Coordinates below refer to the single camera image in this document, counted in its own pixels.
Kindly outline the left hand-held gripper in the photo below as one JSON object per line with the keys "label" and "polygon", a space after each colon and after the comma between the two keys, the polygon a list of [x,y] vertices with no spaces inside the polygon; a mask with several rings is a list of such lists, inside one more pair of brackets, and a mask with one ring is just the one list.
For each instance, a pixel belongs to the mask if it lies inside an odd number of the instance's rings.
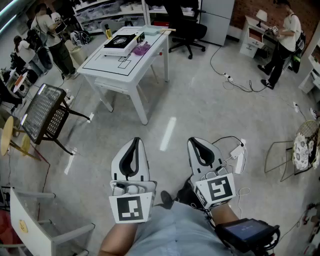
{"label": "left hand-held gripper", "polygon": [[145,223],[151,219],[157,182],[150,179],[143,141],[134,137],[111,162],[110,206],[116,223]]}

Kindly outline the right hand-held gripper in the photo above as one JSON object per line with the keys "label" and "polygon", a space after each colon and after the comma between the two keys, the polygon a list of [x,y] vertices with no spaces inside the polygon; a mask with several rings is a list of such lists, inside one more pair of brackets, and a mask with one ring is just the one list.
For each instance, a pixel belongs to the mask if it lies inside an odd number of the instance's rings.
{"label": "right hand-held gripper", "polygon": [[210,210],[228,203],[236,196],[234,175],[222,165],[223,156],[210,142],[190,137],[187,141],[191,185],[204,209]]}

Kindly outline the purple cloth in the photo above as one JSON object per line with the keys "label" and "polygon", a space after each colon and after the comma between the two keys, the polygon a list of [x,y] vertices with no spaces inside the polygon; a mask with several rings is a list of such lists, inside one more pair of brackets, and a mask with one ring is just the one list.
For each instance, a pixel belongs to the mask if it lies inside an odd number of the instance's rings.
{"label": "purple cloth", "polygon": [[137,45],[132,52],[137,56],[143,56],[149,49],[151,45],[148,44],[148,42],[145,42],[144,44]]}

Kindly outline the white portable gas stove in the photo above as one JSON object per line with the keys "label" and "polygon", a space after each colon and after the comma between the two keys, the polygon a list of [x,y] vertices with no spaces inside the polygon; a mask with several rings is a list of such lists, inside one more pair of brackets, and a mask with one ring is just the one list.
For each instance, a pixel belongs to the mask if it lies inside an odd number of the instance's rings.
{"label": "white portable gas stove", "polygon": [[135,34],[116,35],[106,43],[100,52],[104,56],[126,57],[132,50],[145,39],[144,32]]}

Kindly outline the person's left forearm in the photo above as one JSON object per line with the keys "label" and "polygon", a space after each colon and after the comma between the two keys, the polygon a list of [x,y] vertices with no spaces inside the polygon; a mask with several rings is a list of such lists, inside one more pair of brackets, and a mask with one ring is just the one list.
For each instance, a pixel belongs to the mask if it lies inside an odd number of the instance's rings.
{"label": "person's left forearm", "polygon": [[117,223],[101,243],[98,256],[125,256],[132,247],[137,223]]}

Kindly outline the person's right forearm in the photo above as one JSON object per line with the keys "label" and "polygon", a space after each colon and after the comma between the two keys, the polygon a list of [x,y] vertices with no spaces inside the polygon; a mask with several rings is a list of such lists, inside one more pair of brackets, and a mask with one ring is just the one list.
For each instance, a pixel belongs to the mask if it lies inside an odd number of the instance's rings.
{"label": "person's right forearm", "polygon": [[239,218],[233,212],[228,203],[212,208],[211,215],[215,225],[220,225],[239,220]]}

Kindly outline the person's black shoe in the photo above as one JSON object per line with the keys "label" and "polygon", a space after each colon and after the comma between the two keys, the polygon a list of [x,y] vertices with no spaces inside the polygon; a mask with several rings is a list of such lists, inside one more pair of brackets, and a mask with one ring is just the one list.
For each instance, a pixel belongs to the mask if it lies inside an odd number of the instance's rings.
{"label": "person's black shoe", "polygon": [[170,210],[175,202],[172,196],[165,190],[160,193],[162,204],[161,206],[167,210]]}
{"label": "person's black shoe", "polygon": [[185,205],[189,205],[189,206],[196,208],[196,209],[199,209],[202,207],[201,202],[199,201],[197,195],[193,191],[190,177],[185,181],[182,189],[180,189],[177,192],[175,200],[177,202],[180,202]]}

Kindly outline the floral seat cushion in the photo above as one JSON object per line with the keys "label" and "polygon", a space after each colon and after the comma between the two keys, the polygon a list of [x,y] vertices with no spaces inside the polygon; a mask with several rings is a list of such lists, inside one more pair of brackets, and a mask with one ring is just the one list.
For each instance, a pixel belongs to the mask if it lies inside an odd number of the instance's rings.
{"label": "floral seat cushion", "polygon": [[309,157],[312,155],[314,140],[298,133],[293,143],[293,163],[298,170],[309,166]]}

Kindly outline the white side table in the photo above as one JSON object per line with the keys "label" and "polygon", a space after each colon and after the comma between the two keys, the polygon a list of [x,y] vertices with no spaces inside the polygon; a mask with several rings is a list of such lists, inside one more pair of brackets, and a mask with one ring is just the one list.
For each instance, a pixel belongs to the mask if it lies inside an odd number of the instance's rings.
{"label": "white side table", "polygon": [[55,197],[55,193],[29,192],[10,188],[11,226],[33,256],[57,256],[58,245],[80,237],[95,228],[95,225],[90,223],[55,237],[50,236],[41,226],[47,221],[36,220],[25,206],[23,198],[54,199]]}

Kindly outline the white nightstand with drawer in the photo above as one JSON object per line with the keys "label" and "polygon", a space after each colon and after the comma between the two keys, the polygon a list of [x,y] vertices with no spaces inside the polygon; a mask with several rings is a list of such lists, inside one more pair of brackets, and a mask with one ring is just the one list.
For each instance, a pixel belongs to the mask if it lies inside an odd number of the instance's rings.
{"label": "white nightstand with drawer", "polygon": [[258,49],[262,49],[264,44],[264,34],[266,30],[257,26],[258,21],[245,16],[245,22],[240,37],[241,47],[239,52],[250,58],[254,58]]}

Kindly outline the white trash bin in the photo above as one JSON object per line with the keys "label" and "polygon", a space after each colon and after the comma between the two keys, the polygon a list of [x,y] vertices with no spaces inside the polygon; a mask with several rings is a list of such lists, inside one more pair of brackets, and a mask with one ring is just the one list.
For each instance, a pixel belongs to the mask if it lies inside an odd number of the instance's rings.
{"label": "white trash bin", "polygon": [[64,44],[69,51],[72,61],[78,66],[81,66],[88,58],[85,48],[82,45],[73,44],[70,39],[68,39]]}

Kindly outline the small white round-door appliance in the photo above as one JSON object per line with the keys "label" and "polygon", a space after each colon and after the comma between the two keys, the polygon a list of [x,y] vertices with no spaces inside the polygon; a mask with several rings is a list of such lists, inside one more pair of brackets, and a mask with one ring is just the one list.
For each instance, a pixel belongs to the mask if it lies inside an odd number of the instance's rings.
{"label": "small white round-door appliance", "polygon": [[23,75],[20,75],[16,82],[14,83],[13,87],[13,93],[17,96],[24,98],[30,89],[30,82],[28,81],[28,73],[24,73]]}

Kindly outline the black and white bag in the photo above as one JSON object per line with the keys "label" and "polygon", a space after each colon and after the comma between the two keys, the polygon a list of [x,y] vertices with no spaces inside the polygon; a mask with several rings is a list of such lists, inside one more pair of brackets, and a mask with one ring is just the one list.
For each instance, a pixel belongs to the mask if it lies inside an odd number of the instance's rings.
{"label": "black and white bag", "polygon": [[90,34],[85,30],[73,31],[70,33],[70,40],[76,46],[87,45],[92,41]]}

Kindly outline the row of clear storage boxes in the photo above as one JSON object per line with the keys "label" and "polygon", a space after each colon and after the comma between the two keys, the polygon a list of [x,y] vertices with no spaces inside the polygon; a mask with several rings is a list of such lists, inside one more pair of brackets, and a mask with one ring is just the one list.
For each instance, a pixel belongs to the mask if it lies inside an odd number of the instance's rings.
{"label": "row of clear storage boxes", "polygon": [[83,30],[91,32],[100,29],[100,23],[107,15],[116,14],[119,11],[119,3],[105,2],[76,10],[74,17]]}

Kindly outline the white metal shelving unit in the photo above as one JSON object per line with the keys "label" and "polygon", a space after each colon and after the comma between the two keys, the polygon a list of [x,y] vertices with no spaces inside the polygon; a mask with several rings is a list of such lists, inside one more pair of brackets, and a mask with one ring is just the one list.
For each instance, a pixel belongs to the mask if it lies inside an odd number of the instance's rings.
{"label": "white metal shelving unit", "polygon": [[163,5],[150,5],[146,0],[73,0],[71,5],[81,29],[90,34],[104,33],[103,21],[115,22],[109,27],[116,30],[128,25],[152,25],[168,14]]}

